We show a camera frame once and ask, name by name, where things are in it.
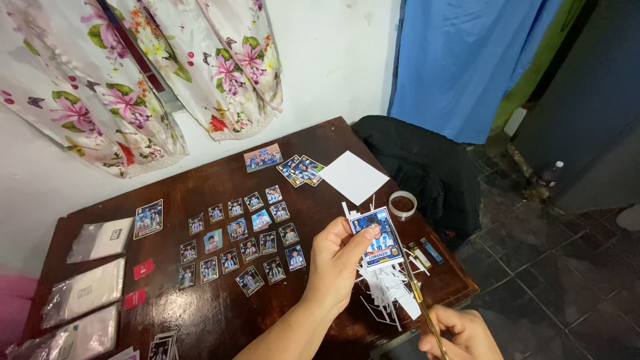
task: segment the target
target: blue curtain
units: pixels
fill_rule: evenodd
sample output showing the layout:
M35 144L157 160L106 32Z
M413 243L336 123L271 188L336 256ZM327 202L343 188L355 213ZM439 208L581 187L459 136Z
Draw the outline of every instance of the blue curtain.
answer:
M484 143L562 0L406 0L390 115Z

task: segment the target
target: black jacket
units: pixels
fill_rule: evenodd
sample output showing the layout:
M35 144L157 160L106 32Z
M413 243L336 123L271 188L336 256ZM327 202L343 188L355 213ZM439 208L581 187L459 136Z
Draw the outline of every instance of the black jacket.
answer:
M382 115L365 116L351 129L400 189L416 197L451 251L480 228L480 182L462 144Z

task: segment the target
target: red card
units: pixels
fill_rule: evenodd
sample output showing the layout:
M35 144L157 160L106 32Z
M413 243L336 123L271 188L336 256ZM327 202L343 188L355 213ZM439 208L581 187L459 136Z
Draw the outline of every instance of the red card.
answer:
M147 289L136 290L124 297L124 309L129 310L142 304L147 298Z
M149 274L151 271L153 271L153 269L154 269L153 259L149 259L140 265L136 265L136 267L133 268L133 279L138 280L144 275Z

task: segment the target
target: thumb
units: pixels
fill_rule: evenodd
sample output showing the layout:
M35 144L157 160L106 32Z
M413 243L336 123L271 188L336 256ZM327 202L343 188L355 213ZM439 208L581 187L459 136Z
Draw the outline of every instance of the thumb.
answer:
M468 359L468 355L466 355L466 353L460 347L458 347L451 341L442 338L442 344L444 345L444 349L447 351L447 355L449 355L449 359ZM421 337L420 341L418 342L418 348L421 351L437 356L439 359L444 359L444 356L442 356L442 352L440 351L440 347L438 346L438 342L436 341L436 338L433 336L433 334L428 334Z
M349 263L357 264L373 240L374 231L368 227L355 234L345 245L338 256Z

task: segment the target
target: floral curtain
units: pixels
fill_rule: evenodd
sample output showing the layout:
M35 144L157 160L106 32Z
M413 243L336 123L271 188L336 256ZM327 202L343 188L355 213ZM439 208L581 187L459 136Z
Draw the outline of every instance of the floral curtain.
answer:
M0 0L0 7L4 106L114 176L187 154L180 129L95 0Z
M107 1L214 140L256 135L281 111L262 0Z

